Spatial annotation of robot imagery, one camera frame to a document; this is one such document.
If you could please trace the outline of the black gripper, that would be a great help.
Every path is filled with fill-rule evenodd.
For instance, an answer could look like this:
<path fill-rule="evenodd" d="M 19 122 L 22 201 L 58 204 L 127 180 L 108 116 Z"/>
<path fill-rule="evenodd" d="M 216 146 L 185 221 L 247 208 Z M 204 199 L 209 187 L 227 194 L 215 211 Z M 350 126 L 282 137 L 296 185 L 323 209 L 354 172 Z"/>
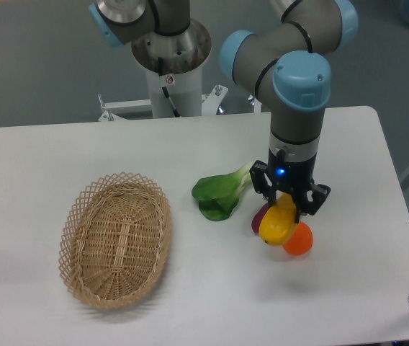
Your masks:
<path fill-rule="evenodd" d="M 268 164 L 256 160 L 249 173 L 256 193 L 263 196 L 268 207 L 277 201 L 277 192 L 291 195 L 296 206 L 295 223 L 305 215 L 314 216 L 331 193 L 331 188 L 315 184 L 313 172 L 316 155 L 306 161 L 287 161 L 287 154 L 280 150 L 282 159 L 269 149 Z"/>

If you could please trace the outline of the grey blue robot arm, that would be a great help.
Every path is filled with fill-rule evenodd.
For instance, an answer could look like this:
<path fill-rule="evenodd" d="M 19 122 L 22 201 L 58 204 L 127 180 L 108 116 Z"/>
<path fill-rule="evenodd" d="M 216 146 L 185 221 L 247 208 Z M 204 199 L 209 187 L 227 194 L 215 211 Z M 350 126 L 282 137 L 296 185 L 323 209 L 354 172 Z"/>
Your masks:
<path fill-rule="evenodd" d="M 251 167 L 257 193 L 274 204 L 292 197 L 297 216 L 315 214 L 330 188 L 313 170 L 331 95 L 325 55 L 354 39 L 359 20 L 349 1 L 275 1 L 281 24 L 257 35 L 239 30 L 219 54 L 223 73 L 271 113 L 269 160 Z M 202 67 L 211 51 L 207 29 L 188 1 L 95 1 L 89 11 L 112 47 L 130 45 L 145 70 L 154 117 L 202 111 Z"/>

